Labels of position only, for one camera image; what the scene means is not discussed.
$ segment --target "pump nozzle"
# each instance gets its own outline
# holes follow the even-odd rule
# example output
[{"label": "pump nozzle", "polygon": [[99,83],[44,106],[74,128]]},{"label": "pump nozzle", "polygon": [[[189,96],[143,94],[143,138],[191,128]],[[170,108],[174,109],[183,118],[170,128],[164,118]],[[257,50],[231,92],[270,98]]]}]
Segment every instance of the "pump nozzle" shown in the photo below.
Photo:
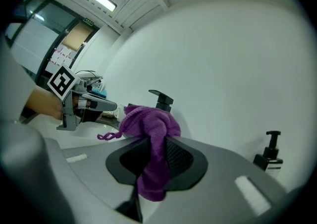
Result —
[{"label": "pump nozzle", "polygon": [[267,131],[267,135],[271,136],[271,141],[269,142],[269,146],[264,149],[263,156],[270,159],[276,159],[278,154],[278,149],[276,148],[277,137],[281,135],[280,131]]},{"label": "pump nozzle", "polygon": [[277,144],[277,137],[278,135],[281,135],[280,131],[267,131],[266,132],[267,135],[272,135],[271,137],[271,141],[269,143],[269,148],[275,149],[276,144]]}]

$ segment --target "white wall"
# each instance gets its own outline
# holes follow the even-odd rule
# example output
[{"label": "white wall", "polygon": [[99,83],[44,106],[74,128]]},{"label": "white wall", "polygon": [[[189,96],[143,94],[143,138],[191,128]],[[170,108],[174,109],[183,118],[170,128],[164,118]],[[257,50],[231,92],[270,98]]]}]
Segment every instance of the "white wall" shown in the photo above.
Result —
[{"label": "white wall", "polygon": [[103,75],[104,71],[99,72],[99,67],[103,60],[111,55],[109,49],[118,37],[117,32],[104,25],[83,48],[72,66],[72,71],[93,70]]},{"label": "white wall", "polygon": [[127,28],[122,33],[122,35],[120,35],[118,39],[113,43],[111,48],[106,53],[106,56],[104,57],[103,61],[99,65],[98,72],[100,72],[100,74],[104,76],[103,82],[106,82],[105,75],[106,75],[108,66],[110,66],[113,58],[115,57],[117,52],[120,50],[122,45],[125,43],[125,41],[130,37],[131,33],[132,33],[132,30],[130,28]]},{"label": "white wall", "polygon": [[58,34],[53,30],[30,19],[15,39],[11,47],[12,55],[20,65],[36,74],[57,37]]},{"label": "white wall", "polygon": [[260,0],[202,1],[134,33],[108,67],[108,99],[154,107],[174,99],[182,136],[252,161],[281,130],[278,180],[305,183],[316,155],[317,65],[312,29]]}]

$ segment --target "exit sign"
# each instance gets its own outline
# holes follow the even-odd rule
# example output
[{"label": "exit sign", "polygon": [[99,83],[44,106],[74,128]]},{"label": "exit sign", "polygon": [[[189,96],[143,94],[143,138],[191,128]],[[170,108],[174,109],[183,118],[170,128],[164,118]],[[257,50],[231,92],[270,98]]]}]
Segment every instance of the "exit sign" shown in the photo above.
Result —
[{"label": "exit sign", "polygon": [[84,21],[89,25],[89,26],[92,26],[94,23],[88,19],[88,18],[85,18]]}]

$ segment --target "blue object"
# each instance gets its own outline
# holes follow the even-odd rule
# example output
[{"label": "blue object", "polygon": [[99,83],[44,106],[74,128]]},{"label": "blue object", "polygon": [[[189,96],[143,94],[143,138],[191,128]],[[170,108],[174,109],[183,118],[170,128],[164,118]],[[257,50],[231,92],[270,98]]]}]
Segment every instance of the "blue object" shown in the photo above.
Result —
[{"label": "blue object", "polygon": [[100,92],[98,88],[93,88],[93,89],[91,90],[91,93],[92,93],[93,95],[100,96],[100,97],[102,97],[102,98],[106,98],[106,97],[107,97],[107,91],[106,91],[106,90],[102,90],[102,91]]}]

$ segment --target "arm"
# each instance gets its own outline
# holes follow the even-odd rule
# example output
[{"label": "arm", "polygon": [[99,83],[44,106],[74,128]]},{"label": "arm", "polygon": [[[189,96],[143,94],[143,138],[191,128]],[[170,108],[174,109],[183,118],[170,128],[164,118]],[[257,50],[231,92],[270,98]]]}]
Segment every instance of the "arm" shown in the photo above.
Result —
[{"label": "arm", "polygon": [[62,107],[60,99],[53,93],[35,86],[25,107],[39,114],[50,115],[56,119],[62,119]]}]

